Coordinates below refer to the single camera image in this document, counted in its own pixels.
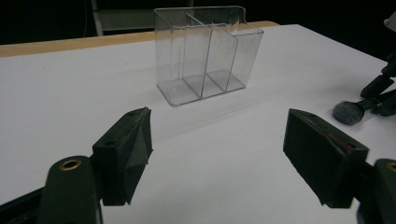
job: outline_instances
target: white tabletop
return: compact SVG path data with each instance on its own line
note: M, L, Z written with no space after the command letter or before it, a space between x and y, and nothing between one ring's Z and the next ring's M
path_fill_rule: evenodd
M331 115L386 63L299 25L262 29L245 89L179 107L156 88L153 41L0 58L0 203L43 187L56 161L90 156L147 106L149 165L131 206L102 206L105 223L356 223L357 201L321 206L283 153L287 115L326 119L370 148L371 164L395 159L396 118L346 126Z

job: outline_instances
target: acrylic pen holder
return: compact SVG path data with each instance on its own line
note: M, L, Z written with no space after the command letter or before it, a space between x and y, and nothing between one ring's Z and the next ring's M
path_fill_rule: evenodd
M183 105L248 84L263 31L242 7L157 8L157 86L170 105Z

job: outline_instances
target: black brush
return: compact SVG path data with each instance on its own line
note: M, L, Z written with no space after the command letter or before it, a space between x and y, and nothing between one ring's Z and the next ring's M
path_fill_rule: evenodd
M332 110L332 116L341 123L347 125L356 124L363 119L364 113L367 110L377 108L382 104L382 102L386 101L391 95L393 95L393 93L395 93L395 90L381 94L377 97L364 99L357 103L344 101L334 107Z

